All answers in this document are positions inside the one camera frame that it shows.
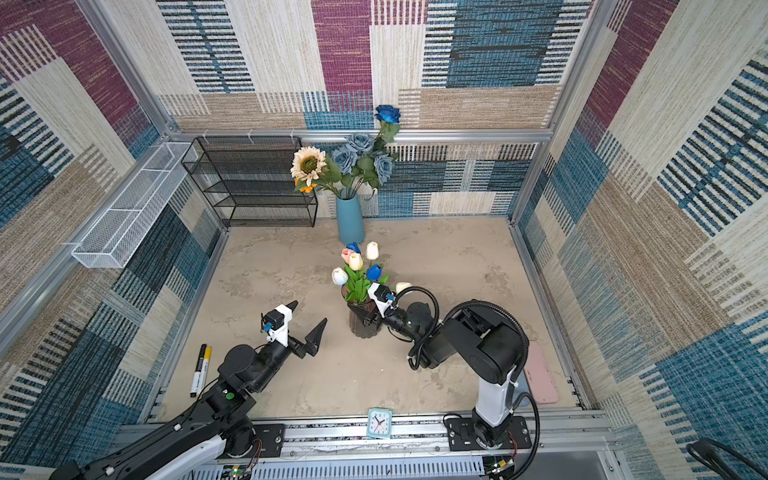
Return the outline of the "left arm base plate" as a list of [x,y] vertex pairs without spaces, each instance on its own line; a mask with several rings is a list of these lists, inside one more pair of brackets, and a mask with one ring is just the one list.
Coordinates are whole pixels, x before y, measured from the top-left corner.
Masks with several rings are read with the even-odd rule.
[[255,424],[245,433],[243,458],[261,460],[281,455],[286,425],[283,423]]

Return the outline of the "pale blue rose bouquet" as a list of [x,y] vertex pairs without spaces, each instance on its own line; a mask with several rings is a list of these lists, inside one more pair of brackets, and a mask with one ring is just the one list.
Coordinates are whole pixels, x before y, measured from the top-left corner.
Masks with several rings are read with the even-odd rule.
[[376,193],[391,179],[398,157],[380,135],[355,133],[329,154],[318,186],[341,200],[353,199],[363,186]]

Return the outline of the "white tulip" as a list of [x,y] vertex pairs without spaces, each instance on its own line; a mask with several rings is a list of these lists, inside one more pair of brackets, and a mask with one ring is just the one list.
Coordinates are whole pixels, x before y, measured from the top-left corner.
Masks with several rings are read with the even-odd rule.
[[410,282],[397,282],[395,285],[395,293],[400,294],[405,289],[412,287]]
[[332,282],[341,289],[341,294],[344,300],[349,303],[358,303],[359,295],[357,294],[357,274],[345,267],[337,267],[331,274]]
[[380,257],[379,245],[375,241],[371,241],[366,245],[365,257],[369,261],[370,265],[377,264],[376,261]]

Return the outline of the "cream sunflower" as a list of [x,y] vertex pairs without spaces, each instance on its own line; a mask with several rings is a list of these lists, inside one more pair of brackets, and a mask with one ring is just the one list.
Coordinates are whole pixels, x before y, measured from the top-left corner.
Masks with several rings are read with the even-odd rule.
[[290,174],[295,180],[305,180],[308,184],[317,183],[326,168],[326,153],[316,147],[301,147],[294,153]]

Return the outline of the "dark blue tulip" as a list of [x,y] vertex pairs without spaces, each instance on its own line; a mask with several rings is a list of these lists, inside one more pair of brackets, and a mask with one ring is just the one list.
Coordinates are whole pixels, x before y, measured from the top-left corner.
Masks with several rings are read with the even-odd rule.
[[386,285],[389,279],[389,274],[384,271],[384,267],[380,264],[371,265],[363,276],[363,287],[366,297],[369,297],[369,290],[374,283],[379,285]]

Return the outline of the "pink tulip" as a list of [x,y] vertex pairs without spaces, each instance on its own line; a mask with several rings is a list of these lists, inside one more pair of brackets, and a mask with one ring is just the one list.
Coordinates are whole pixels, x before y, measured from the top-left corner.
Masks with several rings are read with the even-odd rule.
[[355,254],[355,251],[349,248],[344,248],[341,253],[341,257],[344,260],[346,264],[348,264],[351,261],[352,256]]

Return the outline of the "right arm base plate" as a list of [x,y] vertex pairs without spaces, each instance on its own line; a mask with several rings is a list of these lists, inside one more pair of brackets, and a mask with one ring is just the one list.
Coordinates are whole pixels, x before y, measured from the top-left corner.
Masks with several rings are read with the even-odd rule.
[[522,416],[508,415],[500,425],[493,427],[480,417],[446,414],[443,425],[451,451],[520,450],[533,446],[532,430]]

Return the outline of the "teal ceramic vase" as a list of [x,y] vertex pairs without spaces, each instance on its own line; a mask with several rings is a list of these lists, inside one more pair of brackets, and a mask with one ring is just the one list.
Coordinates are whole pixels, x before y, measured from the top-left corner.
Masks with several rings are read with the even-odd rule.
[[340,240],[343,244],[361,243],[365,228],[361,204],[357,196],[336,199],[336,218]]

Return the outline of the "bright blue rose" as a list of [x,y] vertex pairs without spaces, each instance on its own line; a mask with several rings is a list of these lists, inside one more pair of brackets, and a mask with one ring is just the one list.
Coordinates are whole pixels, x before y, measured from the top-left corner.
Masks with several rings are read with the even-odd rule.
[[380,123],[379,137],[386,143],[392,143],[400,131],[400,110],[392,105],[376,107],[375,118]]

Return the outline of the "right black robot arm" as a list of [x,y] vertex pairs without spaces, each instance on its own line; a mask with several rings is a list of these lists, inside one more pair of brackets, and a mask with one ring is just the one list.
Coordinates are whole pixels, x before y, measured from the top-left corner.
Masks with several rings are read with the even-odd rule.
[[470,431],[485,449],[498,449],[512,439],[509,428],[515,407],[512,395],[527,363],[530,341],[520,323],[505,309],[488,301],[461,302],[440,313],[429,290],[408,286],[395,293],[372,284],[361,302],[347,303],[352,330],[368,338],[386,326],[411,345],[411,370],[435,369],[459,355],[478,377],[478,398]]

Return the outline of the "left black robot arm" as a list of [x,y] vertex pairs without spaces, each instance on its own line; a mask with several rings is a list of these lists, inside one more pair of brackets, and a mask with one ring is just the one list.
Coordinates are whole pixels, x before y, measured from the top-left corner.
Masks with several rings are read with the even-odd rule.
[[79,466],[70,461],[52,479],[173,479],[221,455],[246,456],[255,434],[249,412],[290,355],[319,351],[327,321],[303,342],[290,336],[257,349],[240,344],[226,354],[209,389],[183,413],[111,455]]

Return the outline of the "red ribbed glass vase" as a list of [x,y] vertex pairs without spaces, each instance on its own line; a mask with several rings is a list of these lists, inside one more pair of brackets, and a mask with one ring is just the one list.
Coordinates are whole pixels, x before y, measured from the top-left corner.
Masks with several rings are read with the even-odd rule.
[[362,302],[348,301],[349,327],[352,333],[363,339],[375,337],[382,328],[375,301],[366,298]]

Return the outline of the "orange marigold flower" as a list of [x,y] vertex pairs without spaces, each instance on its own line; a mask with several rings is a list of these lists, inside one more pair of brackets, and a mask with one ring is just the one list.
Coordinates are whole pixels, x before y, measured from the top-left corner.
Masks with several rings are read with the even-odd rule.
[[309,194],[312,193],[316,187],[316,183],[308,184],[305,180],[295,180],[295,190],[297,192]]

